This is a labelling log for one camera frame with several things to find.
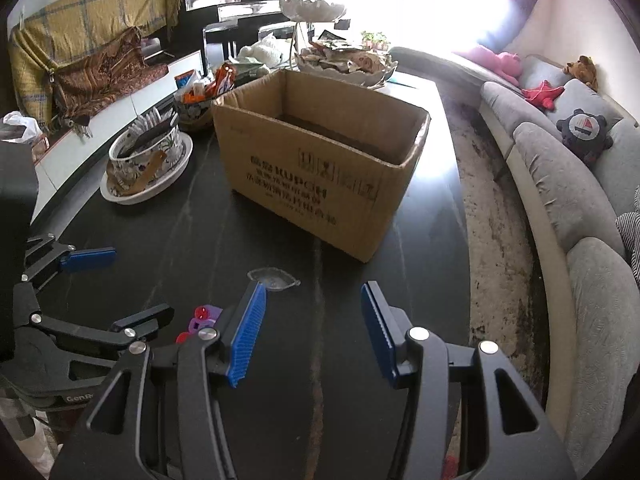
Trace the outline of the purple spider-man toy camera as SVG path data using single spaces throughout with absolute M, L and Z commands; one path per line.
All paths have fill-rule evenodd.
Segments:
M 188 328 L 176 337 L 175 343 L 182 344 L 192 335 L 197 334 L 200 330 L 204 330 L 204 328 L 214 328 L 221 313 L 222 309 L 220 307 L 215 307 L 211 304 L 196 307 Z

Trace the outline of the clear leaf-shaped dish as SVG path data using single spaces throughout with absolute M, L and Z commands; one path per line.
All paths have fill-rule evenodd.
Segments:
M 300 281 L 292 274 L 274 266 L 250 270 L 247 272 L 247 277 L 253 282 L 262 284 L 270 292 L 284 292 L 300 285 Z

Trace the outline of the white oval plate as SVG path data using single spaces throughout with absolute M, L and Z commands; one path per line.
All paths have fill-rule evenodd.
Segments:
M 183 174 L 183 171 L 186 170 L 186 166 L 188 166 L 189 159 L 193 151 L 193 141 L 190 136 L 179 131 L 179 139 L 182 142 L 183 150 L 182 156 L 178 160 L 178 164 L 170 171 L 168 171 L 167 174 L 164 174 L 163 177 L 160 177 L 152 185 L 148 186 L 144 191 L 141 191 L 140 193 L 131 196 L 114 195 L 107 187 L 107 174 L 104 174 L 100 182 L 100 193 L 104 200 L 107 200 L 108 202 L 114 203 L 116 205 L 132 206 L 143 203 L 146 200 L 150 200 L 154 196 L 157 196 L 161 192 L 164 192 L 166 188 L 169 188 L 180 178 L 180 176 Z

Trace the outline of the black remote in bowl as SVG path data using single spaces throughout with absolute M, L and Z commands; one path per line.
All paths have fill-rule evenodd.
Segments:
M 177 125 L 178 114 L 160 115 L 157 110 L 150 114 L 138 116 L 125 132 L 124 144 L 116 152 L 117 158 L 127 158 L 134 152 L 141 150 L 151 141 L 168 133 Z

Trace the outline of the cardboard box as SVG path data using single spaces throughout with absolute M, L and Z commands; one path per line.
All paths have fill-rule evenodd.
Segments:
M 278 70 L 212 104 L 235 192 L 361 262 L 378 250 L 424 148 L 421 104 Z

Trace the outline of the brown patterned cloth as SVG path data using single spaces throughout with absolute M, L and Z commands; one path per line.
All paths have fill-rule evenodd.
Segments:
M 104 108 L 165 77 L 168 65 L 149 65 L 141 39 L 139 29 L 128 28 L 98 52 L 53 72 L 54 117 L 88 126 Z

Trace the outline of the basket with snack packets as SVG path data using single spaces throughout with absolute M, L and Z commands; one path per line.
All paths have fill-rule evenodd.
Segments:
M 195 70 L 176 77 L 174 109 L 184 132 L 204 130 L 213 125 L 212 103 L 235 86 L 238 74 L 234 64 L 224 62 L 209 76 Z

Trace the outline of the yellow plaid blanket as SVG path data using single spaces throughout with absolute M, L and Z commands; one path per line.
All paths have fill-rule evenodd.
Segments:
M 50 73 L 98 52 L 128 28 L 150 36 L 178 24 L 181 0 L 56 0 L 11 30 L 16 102 L 41 125 L 51 121 Z

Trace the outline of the grey curved sofa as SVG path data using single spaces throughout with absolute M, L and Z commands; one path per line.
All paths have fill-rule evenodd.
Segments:
M 475 105 L 514 180 L 544 279 L 550 342 L 547 408 L 582 479 L 639 474 L 639 284 L 616 218 L 639 206 L 639 127 L 612 100 L 538 55 L 520 56 L 518 87 L 450 53 L 396 47 L 408 74 Z M 523 89 L 563 86 L 555 110 Z M 586 166 L 556 122 L 603 115 L 613 146 Z

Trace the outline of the striped star cushion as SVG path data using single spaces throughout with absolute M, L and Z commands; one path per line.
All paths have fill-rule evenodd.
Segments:
M 627 261 L 637 284 L 640 284 L 639 221 L 638 205 L 634 211 L 621 214 L 615 221 L 625 248 Z

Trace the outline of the white tiered fruit stand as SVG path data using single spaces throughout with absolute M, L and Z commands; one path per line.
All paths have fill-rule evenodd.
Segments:
M 279 0 L 279 6 L 294 24 L 288 59 L 291 68 L 362 88 L 380 88 L 396 72 L 398 62 L 372 42 L 351 44 L 328 30 L 304 44 L 298 41 L 302 25 L 336 24 L 346 13 L 341 4 L 326 0 Z

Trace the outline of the dark round sailboat cushion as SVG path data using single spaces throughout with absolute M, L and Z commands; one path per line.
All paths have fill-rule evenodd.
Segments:
M 556 128 L 561 133 L 563 145 L 588 167 L 613 146 L 605 117 L 581 108 L 576 108 L 570 117 L 559 119 Z

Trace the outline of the red star plush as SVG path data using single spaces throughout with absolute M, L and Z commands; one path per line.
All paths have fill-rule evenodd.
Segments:
M 552 87 L 548 80 L 538 84 L 536 88 L 523 89 L 525 101 L 540 110 L 555 110 L 555 100 L 564 92 L 563 86 Z

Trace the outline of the pink plush toy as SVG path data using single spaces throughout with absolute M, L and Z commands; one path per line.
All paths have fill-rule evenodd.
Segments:
M 517 54 L 509 52 L 495 53 L 481 44 L 460 52 L 462 58 L 483 66 L 518 87 L 518 77 L 522 73 L 522 61 Z

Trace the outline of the black piano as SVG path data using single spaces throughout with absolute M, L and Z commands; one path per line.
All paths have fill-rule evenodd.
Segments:
M 168 32 L 169 52 L 198 52 L 207 70 L 259 39 L 268 25 L 286 21 L 282 0 L 181 0 L 178 23 Z

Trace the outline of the brown plush animal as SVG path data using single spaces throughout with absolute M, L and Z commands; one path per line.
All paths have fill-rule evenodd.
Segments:
M 578 79 L 591 90 L 599 91 L 597 67 L 589 56 L 581 55 L 576 62 L 568 62 L 563 73 Z

